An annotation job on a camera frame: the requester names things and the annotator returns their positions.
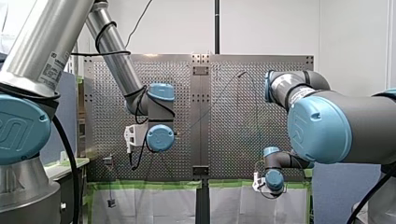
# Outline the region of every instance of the black cable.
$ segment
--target black cable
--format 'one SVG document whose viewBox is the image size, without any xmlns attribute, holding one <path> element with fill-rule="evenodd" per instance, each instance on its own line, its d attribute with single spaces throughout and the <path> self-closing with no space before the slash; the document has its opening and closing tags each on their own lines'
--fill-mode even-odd
<svg viewBox="0 0 396 224">
<path fill-rule="evenodd" d="M 141 89 L 140 95 L 138 96 L 139 99 L 137 101 L 137 105 L 136 105 L 136 110 L 134 112 L 134 122 L 136 122 L 136 124 L 144 124 L 148 119 L 143 120 L 142 122 L 139 122 L 139 120 L 137 119 L 137 115 L 138 113 L 143 114 L 143 112 L 140 110 L 140 106 L 142 105 L 142 99 L 143 96 L 146 93 L 146 89 L 148 88 L 147 85 L 144 85 Z"/>
<path fill-rule="evenodd" d="M 117 27 L 117 23 L 114 21 L 109 22 L 108 24 L 104 25 L 102 27 L 102 30 L 100 30 L 99 34 L 96 36 L 95 38 L 95 48 L 98 52 L 100 52 L 99 50 L 99 45 L 100 45 L 100 40 L 102 39 L 103 33 L 110 27 L 110 26 L 115 26 Z"/>
<path fill-rule="evenodd" d="M 260 148 L 262 148 L 262 129 L 260 128 L 260 124 L 259 124 L 259 101 L 258 101 L 258 93 L 257 93 L 257 89 L 256 89 L 256 84 L 254 82 L 254 78 L 253 76 L 250 75 L 250 73 L 245 72 L 241 75 L 239 75 L 238 77 L 243 76 L 244 74 L 246 74 L 250 80 L 251 83 L 253 85 L 253 90 L 254 90 L 254 104 L 255 104 L 255 116 L 256 116 L 256 128 L 257 128 L 257 133 L 259 134 L 259 143 L 260 143 Z"/>
<path fill-rule="evenodd" d="M 168 111 L 170 114 L 172 114 L 173 117 L 176 116 L 176 114 L 175 114 L 175 112 L 174 112 L 173 110 L 171 110 L 170 108 L 168 108 L 168 107 L 166 107 L 166 106 L 164 106 L 164 105 L 158 103 L 158 102 L 154 99 L 154 97 L 150 96 L 149 94 L 148 94 L 148 98 L 149 98 L 150 100 L 152 100 L 156 105 L 159 105 L 160 107 L 162 107 L 162 108 L 164 108 L 166 111 Z"/>
<path fill-rule="evenodd" d="M 232 77 L 232 78 L 227 82 L 227 84 L 225 84 L 225 87 L 221 90 L 221 92 L 220 92 L 220 94 L 219 94 L 219 97 L 216 99 L 216 101 L 213 103 L 213 105 L 211 105 L 211 106 L 206 110 L 206 112 L 205 112 L 200 118 L 198 118 L 197 121 L 195 121 L 195 122 L 190 126 L 190 128 L 189 128 L 186 132 L 184 132 L 184 133 L 178 135 L 177 137 L 183 136 L 185 133 L 189 132 L 197 123 L 199 123 L 199 121 L 201 121 L 207 114 L 209 114 L 209 112 L 212 110 L 212 108 L 218 103 L 218 100 L 221 98 L 222 94 L 225 92 L 225 90 L 227 90 L 227 87 L 231 84 L 231 82 L 233 82 L 233 80 L 236 79 L 237 77 L 240 78 L 240 77 L 241 77 L 242 75 L 244 75 L 245 73 L 246 73 L 245 71 L 242 71 L 242 72 L 239 72 L 236 76 Z"/>
<path fill-rule="evenodd" d="M 143 140 L 142 147 L 140 149 L 140 155 L 139 155 L 139 159 L 137 160 L 137 165 L 132 167 L 133 171 L 137 170 L 137 168 L 139 168 L 139 166 L 140 166 L 140 162 L 142 161 L 142 156 L 143 156 L 143 150 L 145 149 L 146 143 L 147 143 L 147 140 L 146 140 L 146 137 L 145 137 L 145 139 Z M 129 163 L 132 166 L 132 152 L 129 154 Z"/>
<path fill-rule="evenodd" d="M 356 209 L 353 211 L 353 213 L 350 215 L 349 219 L 347 220 L 346 224 L 352 224 L 358 213 L 361 211 L 361 209 L 363 208 L 363 206 L 373 197 L 373 195 L 382 188 L 382 186 L 385 185 L 385 183 L 387 183 L 387 181 L 396 174 L 396 163 L 392 166 L 392 168 L 390 168 L 390 170 L 387 172 L 387 174 L 381 178 L 380 181 L 378 181 L 378 183 L 376 183 L 376 185 L 370 189 L 370 191 L 366 194 L 366 196 L 364 196 L 363 200 L 361 200 L 361 202 L 359 203 L 358 207 L 356 207 Z"/>
<path fill-rule="evenodd" d="M 83 56 L 83 57 L 107 56 L 107 55 L 113 55 L 113 54 L 127 54 L 127 55 L 131 55 L 131 51 L 121 50 L 121 51 L 114 51 L 114 52 L 108 52 L 108 53 L 71 53 L 71 55 Z"/>
<path fill-rule="evenodd" d="M 28 94 L 24 94 L 18 91 L 12 91 L 10 88 L 6 88 L 4 84 L 0 84 L 0 91 L 3 93 L 6 93 L 8 95 L 11 96 L 16 96 L 16 97 L 20 97 L 20 98 L 24 98 L 27 100 L 31 100 L 31 101 L 51 101 L 51 100 L 57 100 L 61 97 L 61 94 L 55 92 L 54 96 L 50 96 L 50 97 L 44 97 L 44 96 L 34 96 L 34 95 L 28 95 Z"/>
<path fill-rule="evenodd" d="M 128 47 L 129 42 L 131 41 L 132 35 L 134 34 L 134 32 L 136 32 L 136 29 L 137 29 L 137 27 L 139 26 L 140 21 L 141 21 L 141 20 L 143 19 L 143 17 L 145 16 L 146 11 L 148 10 L 149 5 L 151 4 L 151 2 L 152 2 L 152 0 L 149 0 L 149 1 L 148 1 L 148 4 L 146 5 L 145 10 L 143 11 L 142 15 L 140 16 L 139 20 L 137 21 L 136 25 L 134 26 L 134 29 L 133 29 L 132 32 L 129 34 L 129 36 L 128 36 L 128 41 L 126 42 L 125 48 Z"/>
<path fill-rule="evenodd" d="M 64 143 L 64 149 L 66 151 L 67 157 L 70 161 L 70 167 L 72 170 L 72 178 L 73 178 L 73 195 L 74 195 L 74 210 L 73 210 L 73 224 L 78 224 L 78 217 L 79 217 L 79 181 L 78 181 L 78 169 L 76 164 L 76 159 L 73 154 L 73 149 L 70 146 L 69 140 L 67 139 L 67 135 L 64 132 L 64 127 L 62 126 L 61 122 L 58 120 L 56 115 L 53 117 L 52 120 L 53 124 L 55 125 L 56 129 L 58 130 L 59 135 L 61 136 L 62 142 Z"/>
</svg>

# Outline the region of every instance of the light blue joint cap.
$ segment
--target light blue joint cap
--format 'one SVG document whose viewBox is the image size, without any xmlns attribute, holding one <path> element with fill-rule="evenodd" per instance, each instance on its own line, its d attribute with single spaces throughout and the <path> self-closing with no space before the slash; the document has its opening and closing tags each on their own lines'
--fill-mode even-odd
<svg viewBox="0 0 396 224">
<path fill-rule="evenodd" d="M 263 151 L 264 158 L 276 152 L 280 152 L 280 149 L 278 147 L 266 147 Z"/>
<path fill-rule="evenodd" d="M 50 138 L 50 118 L 35 103 L 0 94 L 0 165 L 25 161 Z"/>
<path fill-rule="evenodd" d="M 152 150 L 162 152 L 171 148 L 175 142 L 175 135 L 171 128 L 159 124 L 148 130 L 147 141 Z"/>
<path fill-rule="evenodd" d="M 389 90 L 387 90 L 385 92 L 392 93 L 392 94 L 396 95 L 396 88 L 389 89 Z"/>
<path fill-rule="evenodd" d="M 148 94 L 163 101 L 175 101 L 174 87 L 169 84 L 152 83 L 149 85 Z"/>
<path fill-rule="evenodd" d="M 352 131 L 344 112 L 318 96 L 301 99 L 291 107 L 288 133 L 295 152 L 307 161 L 342 161 L 352 145 Z"/>
<path fill-rule="evenodd" d="M 265 184 L 271 191 L 282 190 L 284 182 L 283 175 L 278 170 L 270 170 L 265 174 Z"/>
</svg>

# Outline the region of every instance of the wire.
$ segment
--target wire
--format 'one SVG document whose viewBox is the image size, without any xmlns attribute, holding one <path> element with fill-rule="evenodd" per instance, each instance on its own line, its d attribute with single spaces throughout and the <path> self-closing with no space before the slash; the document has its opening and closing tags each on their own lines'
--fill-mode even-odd
<svg viewBox="0 0 396 224">
<path fill-rule="evenodd" d="M 107 55 L 114 55 L 114 54 L 131 55 L 131 51 L 121 50 L 121 51 L 114 51 L 114 52 L 108 52 L 108 53 L 71 53 L 71 55 L 83 56 L 83 57 L 97 57 L 97 56 L 107 56 Z"/>
<path fill-rule="evenodd" d="M 156 105 L 159 105 L 160 107 L 162 107 L 162 108 L 164 108 L 166 111 L 168 111 L 170 114 L 172 114 L 172 116 L 173 117 L 175 117 L 175 112 L 173 111 L 173 110 L 171 110 L 170 108 L 168 108 L 168 107 L 166 107 L 166 106 L 164 106 L 164 105 L 162 105 L 162 104 L 160 104 L 160 103 L 158 103 L 153 97 L 151 97 L 149 94 L 148 94 L 148 98 L 150 99 L 150 100 L 152 100 Z"/>
<path fill-rule="evenodd" d="M 250 73 L 245 72 L 241 75 L 239 75 L 238 77 L 241 77 L 243 75 L 247 75 L 250 80 L 251 83 L 253 85 L 253 90 L 254 90 L 254 104 L 255 104 L 255 116 L 256 116 L 256 126 L 257 126 L 257 133 L 259 134 L 259 142 L 260 142 L 260 148 L 262 148 L 262 131 L 260 129 L 260 124 L 259 124 L 259 101 L 258 101 L 258 97 L 257 97 L 257 89 L 256 89 L 256 84 L 254 82 L 254 78 L 250 75 Z"/>
<path fill-rule="evenodd" d="M 4 84 L 0 84 L 0 91 L 6 93 L 8 95 L 24 98 L 24 99 L 31 100 L 31 101 L 40 101 L 40 102 L 56 100 L 61 97 L 61 94 L 59 94 L 57 92 L 55 92 L 54 96 L 50 96 L 50 97 L 28 95 L 28 94 L 24 94 L 24 93 L 17 92 L 17 91 L 12 91 L 11 89 L 6 88 Z"/>
<path fill-rule="evenodd" d="M 216 101 L 213 103 L 213 105 L 211 105 L 211 106 L 206 110 L 206 112 L 205 112 L 200 118 L 198 118 L 197 121 L 195 121 L 195 122 L 190 126 L 190 128 L 189 128 L 186 132 L 184 132 L 184 133 L 182 133 L 182 134 L 179 134 L 177 137 L 181 137 L 181 136 L 183 136 L 184 134 L 186 134 L 187 132 L 189 132 L 197 123 L 199 123 L 207 114 L 209 114 L 209 112 L 212 110 L 212 108 L 215 107 L 215 105 L 218 103 L 218 101 L 219 101 L 219 99 L 221 98 L 222 94 L 225 92 L 225 90 L 226 90 L 227 87 L 231 84 L 231 82 L 232 82 L 234 79 L 236 79 L 237 77 L 241 77 L 241 76 L 244 75 L 245 73 L 246 73 L 246 71 L 242 71 L 242 72 L 239 72 L 238 74 L 236 74 L 236 76 L 232 77 L 232 78 L 227 82 L 227 84 L 225 85 L 225 87 L 221 90 L 221 92 L 220 92 L 220 94 L 219 94 L 219 97 L 216 99 Z"/>
<path fill-rule="evenodd" d="M 146 121 L 148 121 L 148 119 L 145 119 L 142 122 L 139 122 L 139 120 L 137 119 L 138 113 L 143 114 L 143 112 L 140 110 L 140 106 L 142 105 L 142 99 L 143 99 L 143 96 L 146 93 L 146 89 L 147 88 L 148 88 L 147 85 L 144 85 L 142 87 L 140 95 L 139 95 L 139 100 L 137 101 L 136 110 L 134 112 L 134 121 L 136 122 L 136 124 L 144 124 Z"/>
<path fill-rule="evenodd" d="M 145 10 L 143 11 L 142 15 L 140 16 L 139 20 L 137 21 L 136 25 L 134 26 L 134 29 L 133 29 L 132 32 L 129 34 L 129 36 L 128 36 L 128 41 L 126 42 L 125 48 L 128 47 L 128 45 L 129 45 L 129 43 L 130 43 L 130 41 L 131 41 L 132 35 L 134 35 L 134 32 L 136 32 L 137 27 L 139 26 L 140 21 L 141 21 L 141 20 L 143 19 L 143 17 L 145 16 L 146 11 L 148 10 L 149 5 L 151 4 L 151 2 L 152 2 L 152 0 L 149 0 L 149 1 L 148 1 L 148 4 L 146 5 Z"/>
<path fill-rule="evenodd" d="M 361 200 L 361 202 L 359 203 L 358 207 L 356 207 L 356 209 L 353 211 L 353 213 L 350 215 L 348 221 L 346 224 L 352 224 L 358 213 L 361 211 L 361 209 L 363 208 L 363 206 L 373 197 L 373 195 L 382 188 L 382 186 L 385 185 L 385 183 L 387 183 L 388 180 L 390 180 L 391 177 L 393 177 L 393 175 L 396 174 L 396 163 L 392 166 L 392 168 L 390 168 L 390 170 L 387 172 L 387 174 L 381 178 L 380 181 L 378 181 L 378 183 L 376 183 L 376 185 L 370 189 L 370 191 L 366 194 L 366 196 L 364 196 L 363 200 Z"/>
<path fill-rule="evenodd" d="M 78 169 L 76 164 L 76 159 L 74 157 L 73 149 L 70 146 L 69 140 L 67 139 L 67 135 L 64 132 L 64 127 L 61 122 L 58 120 L 56 115 L 53 117 L 53 124 L 58 130 L 59 135 L 61 136 L 62 142 L 64 143 L 64 149 L 66 151 L 67 157 L 70 161 L 70 167 L 72 170 L 72 178 L 73 178 L 73 195 L 74 195 L 74 211 L 73 211 L 73 224 L 78 224 L 79 217 L 79 181 L 78 181 Z"/>
</svg>

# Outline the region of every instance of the metal frame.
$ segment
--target metal frame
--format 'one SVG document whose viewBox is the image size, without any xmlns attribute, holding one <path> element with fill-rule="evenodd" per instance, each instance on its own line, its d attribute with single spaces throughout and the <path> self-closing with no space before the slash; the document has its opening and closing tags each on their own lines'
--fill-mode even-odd
<svg viewBox="0 0 396 224">
<path fill-rule="evenodd" d="M 184 54 L 184 55 L 132 55 L 132 59 L 134 61 L 134 65 L 136 66 L 137 72 L 140 72 L 142 79 L 146 80 L 146 82 L 152 82 L 156 78 L 150 79 L 150 76 L 155 73 L 159 77 L 158 80 L 166 81 L 166 80 L 174 80 L 175 78 L 185 77 L 184 81 L 188 80 L 190 84 L 189 87 L 176 86 L 176 94 L 177 101 L 182 101 L 184 104 L 176 105 L 175 110 L 177 114 L 179 114 L 182 119 L 176 119 L 176 132 L 178 134 L 176 147 L 171 149 L 171 151 L 163 154 L 166 160 L 172 161 L 177 158 L 180 151 L 178 150 L 187 150 L 184 151 L 184 158 L 179 160 L 178 163 L 175 164 L 176 168 L 180 171 L 180 166 L 183 166 L 182 175 L 176 175 L 176 177 L 171 176 L 167 173 L 160 173 L 157 175 L 146 176 L 145 174 L 150 171 L 151 168 L 154 168 L 153 171 L 156 173 L 160 172 L 163 169 L 173 169 L 173 164 L 170 167 L 165 168 L 164 166 L 159 165 L 161 162 L 157 158 L 151 158 L 149 160 L 148 157 L 150 155 L 148 153 L 144 154 L 144 160 L 142 161 L 142 167 L 140 167 L 140 171 L 132 172 L 127 164 L 127 155 L 126 149 L 123 149 L 123 139 L 122 134 L 119 139 L 110 139 L 111 143 L 109 143 L 110 147 L 113 149 L 107 149 L 106 155 L 104 151 L 98 151 L 97 145 L 94 142 L 95 137 L 98 138 L 97 133 L 103 132 L 104 130 L 96 130 L 95 128 L 95 117 L 94 117 L 94 109 L 99 107 L 108 107 L 112 110 L 117 110 L 115 113 L 115 117 L 118 118 L 108 118 L 110 122 L 107 125 L 115 125 L 120 129 L 120 132 L 123 131 L 122 125 L 126 124 L 131 125 L 134 123 L 134 117 L 131 115 L 126 115 L 127 112 L 122 108 L 121 103 L 123 102 L 123 98 L 118 90 L 113 91 L 117 88 L 115 82 L 112 80 L 112 77 L 108 75 L 108 77 L 98 77 L 98 78 L 106 78 L 106 82 L 102 80 L 103 86 L 109 85 L 111 86 L 111 90 L 113 92 L 109 92 L 110 89 L 105 90 L 96 90 L 94 87 L 94 77 L 95 73 L 105 73 L 104 71 L 99 71 L 100 69 L 106 69 L 104 64 L 104 60 L 101 58 L 85 58 L 85 104 L 87 110 L 86 117 L 86 151 L 88 157 L 92 159 L 91 169 L 89 171 L 90 181 L 104 181 L 109 179 L 109 176 L 100 175 L 95 170 L 101 169 L 102 173 L 105 172 L 105 166 L 100 160 L 101 157 L 106 157 L 110 153 L 115 156 L 116 162 L 119 164 L 119 178 L 124 179 L 148 179 L 152 181 L 172 181 L 172 180 L 192 180 L 192 179 L 208 179 L 208 178 L 217 178 L 217 179 L 226 179 L 226 178 L 251 178 L 252 177 L 252 163 L 261 159 L 261 150 L 260 147 L 268 147 L 262 146 L 262 144 L 257 145 L 255 143 L 247 143 L 243 145 L 243 148 L 224 148 L 221 147 L 230 147 L 231 145 L 221 146 L 217 143 L 228 144 L 224 142 L 216 142 L 214 138 L 216 136 L 223 137 L 223 135 L 227 135 L 224 133 L 219 133 L 219 122 L 230 123 L 233 119 L 238 119 L 237 114 L 245 113 L 248 114 L 251 112 L 251 98 L 252 93 L 246 93 L 246 90 L 249 88 L 250 80 L 249 78 L 243 78 L 244 80 L 237 80 L 237 83 L 232 83 L 232 87 L 227 90 L 230 92 L 226 97 L 221 96 L 224 99 L 220 99 L 219 102 L 215 105 L 215 102 L 218 100 L 219 91 L 224 87 L 224 83 L 230 77 L 232 77 L 236 70 L 246 70 L 252 76 L 254 76 L 255 82 L 257 86 L 260 86 L 258 89 L 260 90 L 260 94 L 256 98 L 259 99 L 259 107 L 261 111 L 260 119 L 264 118 L 264 123 L 261 123 L 261 128 L 265 129 L 268 136 L 264 136 L 265 143 L 272 142 L 268 139 L 275 139 L 274 142 L 280 144 L 282 149 L 289 150 L 289 139 L 286 136 L 286 113 L 279 108 L 277 105 L 267 105 L 263 102 L 261 85 L 263 75 L 268 69 L 275 70 L 284 70 L 284 69 L 306 69 L 312 70 L 313 68 L 313 57 L 312 56 L 239 56 L 239 55 L 208 55 L 208 54 Z M 106 98 L 101 103 L 110 103 L 110 105 L 102 104 L 96 105 L 98 99 Z M 230 104 L 223 104 L 225 101 L 231 102 L 236 99 L 239 103 L 237 103 L 236 108 L 228 108 Z M 250 106 L 250 111 L 246 111 L 241 106 Z M 226 115 L 221 114 L 225 110 L 235 110 L 237 113 L 233 114 L 231 117 L 227 117 Z M 227 118 L 229 120 L 219 121 L 220 117 Z M 228 126 L 233 127 L 234 129 L 239 129 L 243 123 L 237 124 L 237 126 Z M 243 138 L 242 135 L 236 135 L 236 133 L 231 133 L 228 136 L 230 139 L 238 139 Z M 117 150 L 113 147 L 113 145 L 122 144 L 119 146 Z M 250 153 L 254 154 L 254 156 L 250 155 L 249 161 L 240 162 L 237 157 L 230 157 L 230 154 L 237 155 L 238 151 L 242 151 L 242 153 Z M 224 171 L 221 167 L 224 166 L 224 162 L 233 163 L 233 167 L 224 167 Z M 207 171 L 207 175 L 198 174 L 195 175 L 196 172 L 200 172 L 200 170 Z M 301 181 L 302 176 L 301 173 L 295 170 L 285 171 L 285 175 L 287 180 L 297 180 Z"/>
</svg>

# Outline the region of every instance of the white wall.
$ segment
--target white wall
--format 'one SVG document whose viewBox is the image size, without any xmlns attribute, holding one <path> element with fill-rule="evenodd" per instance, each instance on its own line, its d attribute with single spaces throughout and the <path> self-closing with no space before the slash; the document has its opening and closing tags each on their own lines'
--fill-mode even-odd
<svg viewBox="0 0 396 224">
<path fill-rule="evenodd" d="M 389 0 L 320 4 L 319 72 L 344 94 L 383 91 L 389 76 Z"/>
<path fill-rule="evenodd" d="M 125 41 L 146 3 L 147 0 L 109 1 L 109 12 Z M 221 53 L 318 57 L 318 13 L 317 0 L 221 1 Z M 157 0 L 149 7 L 128 50 L 213 52 L 214 29 L 213 0 Z M 88 39 L 89 50 L 94 50 L 90 36 L 82 35 L 81 39 Z"/>
<path fill-rule="evenodd" d="M 314 55 L 318 68 L 318 0 L 222 0 L 220 14 L 221 53 Z"/>
</svg>

